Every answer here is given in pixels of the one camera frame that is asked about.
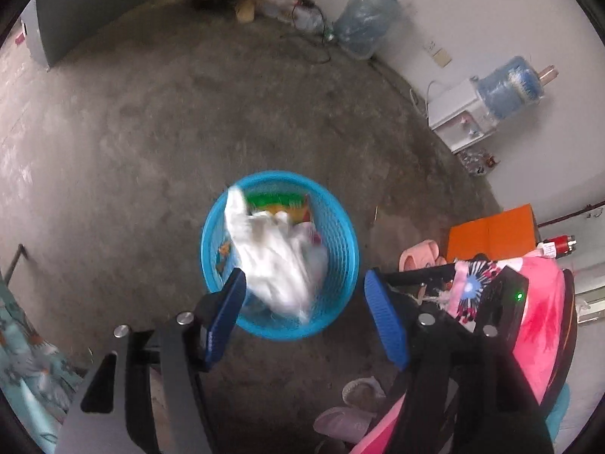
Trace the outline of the white plastic bag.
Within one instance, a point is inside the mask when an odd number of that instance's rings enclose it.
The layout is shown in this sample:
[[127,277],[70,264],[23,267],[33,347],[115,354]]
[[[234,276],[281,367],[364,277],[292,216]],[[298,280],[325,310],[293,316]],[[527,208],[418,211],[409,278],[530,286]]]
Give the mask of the white plastic bag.
[[253,211],[236,185],[226,194],[223,218],[251,293],[273,313],[309,322],[328,269],[315,224],[293,224],[284,212]]

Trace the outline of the orange purple snack bag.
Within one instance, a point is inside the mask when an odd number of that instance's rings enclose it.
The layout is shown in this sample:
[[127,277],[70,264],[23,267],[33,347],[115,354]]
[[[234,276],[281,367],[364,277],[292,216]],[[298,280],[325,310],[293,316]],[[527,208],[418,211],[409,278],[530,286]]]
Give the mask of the orange purple snack bag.
[[[311,222],[313,220],[313,214],[312,214],[312,210],[311,210],[310,197],[308,195],[304,195],[304,198],[306,198],[306,205],[304,205],[304,207],[298,208],[298,209],[291,209],[288,211],[279,211],[279,212],[286,213],[289,216],[289,218],[293,224],[301,224],[302,222]],[[275,211],[268,211],[268,212],[271,212],[272,214],[279,213],[279,212],[275,212]]]

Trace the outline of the green snack bag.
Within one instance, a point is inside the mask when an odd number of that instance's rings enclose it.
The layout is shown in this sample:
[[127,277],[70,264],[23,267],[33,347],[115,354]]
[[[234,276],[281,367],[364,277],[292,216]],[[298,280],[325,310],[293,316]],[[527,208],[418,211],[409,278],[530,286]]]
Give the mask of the green snack bag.
[[248,207],[253,211],[288,211],[306,205],[304,195],[296,193],[249,193],[245,198]]

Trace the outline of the blue plastic trash basket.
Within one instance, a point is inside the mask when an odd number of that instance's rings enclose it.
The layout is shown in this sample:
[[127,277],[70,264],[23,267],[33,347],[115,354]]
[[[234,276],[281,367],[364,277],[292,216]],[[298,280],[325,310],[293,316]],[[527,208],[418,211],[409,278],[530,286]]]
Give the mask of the blue plastic trash basket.
[[211,207],[200,237],[209,292],[234,269],[246,278],[238,325],[274,341],[328,327],[357,285],[360,255],[350,217],[327,189],[287,171],[237,180]]

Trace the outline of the pink patterned sleeve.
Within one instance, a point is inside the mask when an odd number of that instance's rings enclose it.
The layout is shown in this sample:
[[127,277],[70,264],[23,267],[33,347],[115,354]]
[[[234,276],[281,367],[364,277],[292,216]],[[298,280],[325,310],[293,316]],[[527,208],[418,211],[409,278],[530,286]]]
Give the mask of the pink patterned sleeve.
[[[546,421],[565,384],[575,347],[573,293],[564,273],[553,260],[525,256],[500,260],[499,263],[518,269],[529,281],[521,332],[513,355]],[[400,371],[392,392],[393,405],[357,441],[356,452],[389,453],[386,452],[386,443],[393,435],[396,416],[405,396]]]

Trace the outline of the floral teal bed quilt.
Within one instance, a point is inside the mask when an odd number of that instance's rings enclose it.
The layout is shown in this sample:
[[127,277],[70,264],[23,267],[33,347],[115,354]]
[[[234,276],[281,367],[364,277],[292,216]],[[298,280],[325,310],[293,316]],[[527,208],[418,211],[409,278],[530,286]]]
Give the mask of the floral teal bed quilt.
[[55,451],[83,377],[29,322],[1,285],[1,392],[37,447]]

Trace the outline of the orange box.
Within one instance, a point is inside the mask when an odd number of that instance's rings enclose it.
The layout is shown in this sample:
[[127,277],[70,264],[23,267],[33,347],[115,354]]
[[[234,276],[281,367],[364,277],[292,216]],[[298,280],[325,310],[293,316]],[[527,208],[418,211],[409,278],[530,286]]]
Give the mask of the orange box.
[[451,227],[446,259],[472,259],[484,254],[491,260],[523,256],[535,249],[539,233],[530,204],[477,218]]

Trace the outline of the pink slippers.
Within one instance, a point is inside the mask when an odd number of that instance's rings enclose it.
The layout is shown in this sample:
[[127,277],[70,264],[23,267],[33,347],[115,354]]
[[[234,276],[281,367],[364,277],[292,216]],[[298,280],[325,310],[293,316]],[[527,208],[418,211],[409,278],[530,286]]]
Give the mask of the pink slippers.
[[398,269],[400,272],[407,272],[425,267],[444,266],[446,263],[438,243],[434,240],[425,240],[401,253]]

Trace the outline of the white water dispenser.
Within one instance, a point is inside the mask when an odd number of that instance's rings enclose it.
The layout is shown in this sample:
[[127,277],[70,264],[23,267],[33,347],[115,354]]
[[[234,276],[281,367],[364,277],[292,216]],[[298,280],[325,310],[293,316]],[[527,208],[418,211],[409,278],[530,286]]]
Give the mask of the white water dispenser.
[[495,133],[497,121],[478,93],[478,82],[465,79],[428,101],[429,129],[453,154]]

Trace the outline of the blue water bottle on dispenser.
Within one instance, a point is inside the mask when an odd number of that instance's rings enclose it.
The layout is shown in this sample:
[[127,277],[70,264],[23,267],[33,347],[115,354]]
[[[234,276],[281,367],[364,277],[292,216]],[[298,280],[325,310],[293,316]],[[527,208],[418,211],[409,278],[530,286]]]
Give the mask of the blue water bottle on dispenser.
[[515,56],[504,66],[477,82],[478,96],[490,116],[497,121],[537,104],[545,95],[545,87],[559,71],[553,65],[536,71],[522,56]]

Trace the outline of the empty water jug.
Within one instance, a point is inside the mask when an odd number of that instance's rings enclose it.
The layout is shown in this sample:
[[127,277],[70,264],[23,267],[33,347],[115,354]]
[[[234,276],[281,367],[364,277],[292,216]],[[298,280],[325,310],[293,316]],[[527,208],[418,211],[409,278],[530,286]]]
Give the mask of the empty water jug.
[[333,24],[337,44],[354,59],[370,59],[402,14],[398,0],[349,0]]

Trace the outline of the grey cabinet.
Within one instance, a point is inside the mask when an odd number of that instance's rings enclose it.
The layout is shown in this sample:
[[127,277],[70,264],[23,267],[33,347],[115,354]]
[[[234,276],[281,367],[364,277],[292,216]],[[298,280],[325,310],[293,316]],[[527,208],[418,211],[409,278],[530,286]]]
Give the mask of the grey cabinet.
[[99,28],[147,0],[30,0],[20,15],[32,59],[49,69]]

